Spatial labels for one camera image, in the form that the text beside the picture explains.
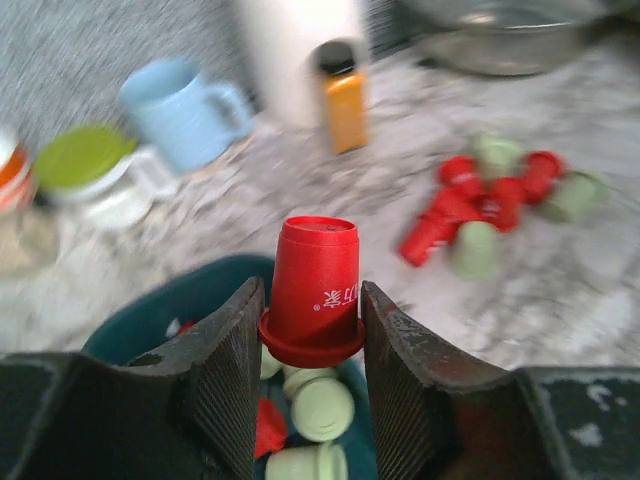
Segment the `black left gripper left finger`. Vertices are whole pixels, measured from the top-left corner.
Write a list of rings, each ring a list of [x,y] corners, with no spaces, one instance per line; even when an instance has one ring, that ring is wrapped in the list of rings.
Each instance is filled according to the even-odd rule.
[[[264,286],[127,366],[80,352],[1,359],[5,479],[250,479]]]

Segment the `teal storage basket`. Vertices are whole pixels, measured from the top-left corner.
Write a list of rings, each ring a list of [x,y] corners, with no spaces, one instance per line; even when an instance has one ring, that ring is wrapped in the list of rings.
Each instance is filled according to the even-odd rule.
[[[107,363],[124,366],[152,350],[189,322],[220,308],[250,277],[263,279],[271,295],[274,259],[257,254],[220,258],[183,274],[111,315],[87,340],[83,350]],[[344,448],[351,479],[376,479],[376,452],[367,382],[358,364],[337,367],[339,380],[355,401],[355,416],[337,442]]]

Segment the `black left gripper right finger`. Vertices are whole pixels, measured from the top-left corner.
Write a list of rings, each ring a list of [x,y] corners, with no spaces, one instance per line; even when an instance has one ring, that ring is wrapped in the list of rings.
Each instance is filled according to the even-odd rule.
[[[639,372],[521,367],[465,353],[364,282],[364,357],[382,479],[635,479]]]

